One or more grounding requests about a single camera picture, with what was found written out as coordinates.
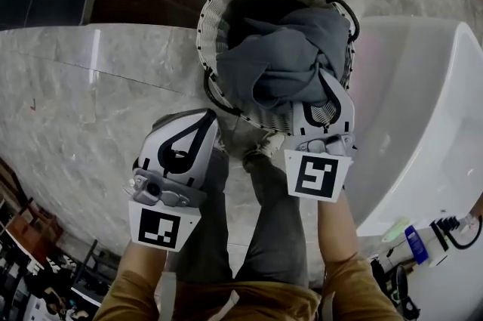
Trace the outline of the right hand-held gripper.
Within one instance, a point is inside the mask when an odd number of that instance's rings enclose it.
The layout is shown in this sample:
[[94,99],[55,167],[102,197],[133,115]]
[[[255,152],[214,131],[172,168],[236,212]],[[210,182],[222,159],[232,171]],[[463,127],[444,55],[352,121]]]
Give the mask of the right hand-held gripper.
[[356,148],[352,134],[355,107],[346,89],[331,74],[322,71],[321,83],[330,118],[327,131],[315,119],[308,103],[293,103],[293,135],[283,144],[288,194],[322,202],[336,202],[343,190]]

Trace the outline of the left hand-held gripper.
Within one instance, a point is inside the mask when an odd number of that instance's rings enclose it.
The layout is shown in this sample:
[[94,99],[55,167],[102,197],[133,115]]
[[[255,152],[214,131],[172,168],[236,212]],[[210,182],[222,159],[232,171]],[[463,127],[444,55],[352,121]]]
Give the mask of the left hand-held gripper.
[[202,217],[207,195],[192,187],[203,184],[218,128],[211,109],[169,114],[153,124],[124,187],[132,242],[181,250]]

